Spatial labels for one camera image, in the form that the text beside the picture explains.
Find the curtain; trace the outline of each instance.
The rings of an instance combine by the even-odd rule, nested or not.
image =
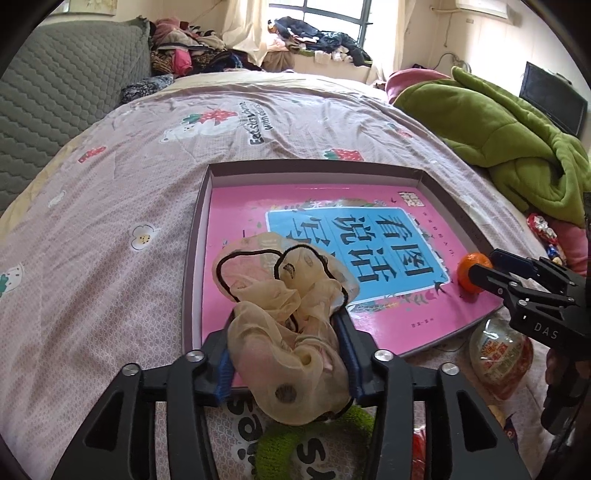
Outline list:
[[[228,10],[222,40],[228,48],[245,51],[251,61],[261,65],[267,53],[268,0],[226,0]]]
[[[374,65],[367,84],[387,80],[402,65],[404,33],[410,22],[416,0],[372,0],[363,48]]]

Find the black monitor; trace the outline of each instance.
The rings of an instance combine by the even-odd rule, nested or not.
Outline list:
[[[560,77],[527,62],[519,96],[544,113],[563,132],[578,137],[587,100]]]

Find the orange fruit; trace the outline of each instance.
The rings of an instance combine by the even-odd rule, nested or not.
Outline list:
[[[468,277],[468,270],[470,270],[472,265],[476,264],[492,268],[492,263],[490,260],[488,260],[488,257],[485,254],[478,252],[464,255],[457,265],[457,280],[464,290],[469,293],[480,293],[482,291],[482,289],[474,285]]]

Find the metal bolt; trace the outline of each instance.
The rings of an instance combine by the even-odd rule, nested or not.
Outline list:
[[[133,377],[139,373],[139,367],[136,364],[127,364],[121,369],[121,373],[126,377]]]
[[[378,350],[374,353],[374,357],[382,362],[389,362],[394,358],[394,354],[390,350]]]
[[[457,375],[458,373],[460,373],[460,367],[458,367],[456,364],[451,363],[443,364],[441,366],[441,370],[443,371],[443,373],[447,375]]]
[[[201,350],[191,350],[189,353],[187,353],[187,355],[185,355],[185,358],[190,362],[196,363],[205,358],[205,353],[203,353]]]

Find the gray quilted headboard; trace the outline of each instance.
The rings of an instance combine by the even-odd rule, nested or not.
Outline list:
[[[149,77],[147,20],[35,29],[0,79],[0,213],[59,149]]]

